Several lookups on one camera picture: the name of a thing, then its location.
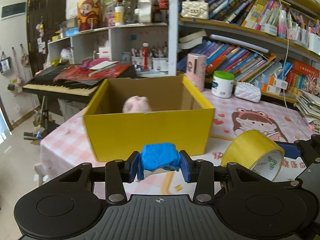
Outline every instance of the wooden door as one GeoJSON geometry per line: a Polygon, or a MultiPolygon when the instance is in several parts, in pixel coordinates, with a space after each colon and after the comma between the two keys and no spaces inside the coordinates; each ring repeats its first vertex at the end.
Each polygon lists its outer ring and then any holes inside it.
{"type": "Polygon", "coordinates": [[[38,52],[37,38],[39,38],[40,33],[36,30],[36,26],[43,19],[45,34],[42,41],[47,43],[52,36],[57,35],[55,32],[60,29],[59,24],[66,20],[65,11],[66,0],[28,0],[27,38],[33,75],[43,69],[43,63],[47,57],[47,54],[38,52]]]}

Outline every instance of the stack of papers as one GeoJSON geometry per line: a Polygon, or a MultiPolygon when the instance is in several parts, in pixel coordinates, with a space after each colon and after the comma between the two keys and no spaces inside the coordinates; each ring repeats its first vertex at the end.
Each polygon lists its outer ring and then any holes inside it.
{"type": "Polygon", "coordinates": [[[320,98],[300,90],[297,95],[298,103],[295,106],[300,110],[303,120],[309,127],[319,132],[320,128],[320,98]]]}

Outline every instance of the pink checkered tablecloth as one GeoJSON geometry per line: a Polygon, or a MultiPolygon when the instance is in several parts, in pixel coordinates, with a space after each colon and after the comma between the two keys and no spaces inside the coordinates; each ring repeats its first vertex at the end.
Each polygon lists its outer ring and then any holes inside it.
{"type": "MultiPolygon", "coordinates": [[[[272,119],[271,122],[276,122],[277,127],[281,130],[281,133],[279,133],[281,138],[287,139],[289,142],[299,138],[307,139],[301,130],[307,135],[313,133],[308,129],[297,111],[289,109],[290,115],[284,107],[267,102],[256,104],[235,97],[217,98],[211,94],[210,90],[204,91],[203,94],[216,108],[215,120],[205,154],[193,156],[192,159],[194,160],[201,158],[213,162],[214,165],[220,165],[223,153],[231,143],[230,140],[235,138],[236,133],[241,132],[241,129],[245,130],[247,128],[243,126],[238,129],[240,131],[234,130],[233,113],[241,111],[237,108],[244,109],[245,114],[252,114],[253,118],[250,119],[254,119],[256,114],[254,112],[263,112],[268,116],[268,119],[272,119]],[[291,121],[292,118],[299,124],[299,128],[291,121]]],[[[83,123],[83,113],[84,111],[79,112],[41,141],[41,164],[45,173],[51,179],[83,162],[90,162],[93,167],[105,165],[105,163],[96,161],[91,150],[83,123]]],[[[268,136],[268,131],[263,131],[261,128],[259,130],[268,136]]],[[[297,160],[286,158],[275,181],[293,180],[304,169],[305,165],[301,158],[297,160]]],[[[194,184],[184,182],[180,171],[155,174],[142,182],[124,183],[124,187],[128,196],[131,194],[189,194],[192,197],[195,189],[194,184]]],[[[216,191],[219,189],[220,184],[216,183],[216,191]]],[[[103,183],[96,183],[95,194],[104,198],[103,183]]]]}

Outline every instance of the yellow cardboard box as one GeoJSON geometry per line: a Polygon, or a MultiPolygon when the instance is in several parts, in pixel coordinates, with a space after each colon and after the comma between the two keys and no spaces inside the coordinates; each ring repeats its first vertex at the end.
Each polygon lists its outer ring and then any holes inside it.
{"type": "Polygon", "coordinates": [[[106,79],[84,114],[100,162],[126,160],[146,144],[171,142],[189,155],[204,153],[214,117],[212,104],[183,76],[106,79]],[[123,114],[132,96],[147,97],[151,113],[123,114]]]}

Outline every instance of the red book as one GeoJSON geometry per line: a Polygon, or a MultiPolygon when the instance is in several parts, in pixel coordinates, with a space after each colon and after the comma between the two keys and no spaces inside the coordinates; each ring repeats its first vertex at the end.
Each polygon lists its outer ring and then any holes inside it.
{"type": "Polygon", "coordinates": [[[287,83],[288,83],[288,87],[287,87],[287,89],[286,89],[286,92],[287,93],[289,93],[290,91],[290,86],[291,86],[291,83],[292,83],[292,78],[293,78],[293,73],[294,73],[294,71],[292,71],[292,70],[290,70],[289,71],[289,73],[287,74],[287,77],[286,77],[286,81],[287,81],[287,83]]]}
{"type": "Polygon", "coordinates": [[[227,55],[235,49],[235,45],[231,45],[227,48],[221,55],[219,55],[215,60],[213,60],[206,68],[206,72],[211,74],[227,57],[227,55]]]}
{"type": "Polygon", "coordinates": [[[246,57],[248,57],[251,54],[250,51],[247,51],[246,53],[244,53],[239,59],[237,59],[234,63],[230,64],[226,69],[224,69],[223,71],[229,71],[230,69],[232,69],[234,66],[238,65],[240,62],[242,62],[246,57]]]}
{"type": "Polygon", "coordinates": [[[298,73],[293,71],[292,72],[291,85],[290,85],[290,87],[288,86],[288,88],[287,88],[287,92],[289,94],[294,95],[294,89],[295,89],[295,85],[296,85],[297,79],[298,79],[298,73]]]}
{"type": "Polygon", "coordinates": [[[316,79],[319,77],[319,70],[317,70],[314,67],[311,67],[310,65],[307,65],[306,63],[303,63],[299,60],[291,61],[293,63],[293,67],[291,70],[298,72],[302,75],[311,75],[314,76],[316,79]]]}

